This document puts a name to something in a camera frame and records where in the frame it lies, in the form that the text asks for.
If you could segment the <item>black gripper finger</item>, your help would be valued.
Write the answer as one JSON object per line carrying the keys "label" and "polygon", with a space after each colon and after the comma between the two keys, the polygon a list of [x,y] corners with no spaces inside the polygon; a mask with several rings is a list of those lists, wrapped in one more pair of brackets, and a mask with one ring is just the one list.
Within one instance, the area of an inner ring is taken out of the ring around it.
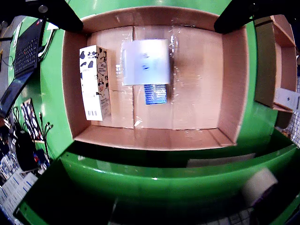
{"label": "black gripper finger", "polygon": [[9,26],[17,16],[44,19],[58,28],[78,32],[83,22],[64,0],[2,0],[0,2],[0,25]]}
{"label": "black gripper finger", "polygon": [[298,0],[232,0],[214,23],[217,33],[233,32],[247,23],[271,16],[284,15],[291,26],[300,25]]}

